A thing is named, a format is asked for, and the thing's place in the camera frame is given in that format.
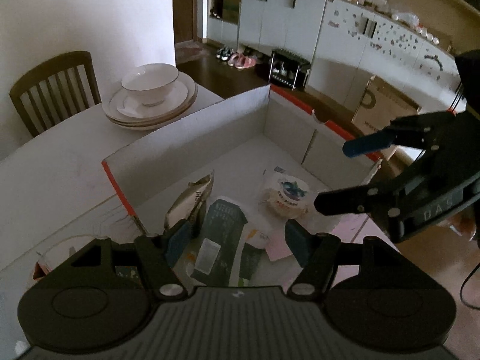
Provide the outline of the person's right hand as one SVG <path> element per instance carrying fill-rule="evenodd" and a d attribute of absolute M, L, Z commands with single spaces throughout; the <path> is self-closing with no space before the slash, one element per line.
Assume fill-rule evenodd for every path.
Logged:
<path fill-rule="evenodd" d="M 439 222 L 438 227 L 450 229 L 469 242 L 475 238 L 477 233 L 476 220 L 471 206 Z"/>

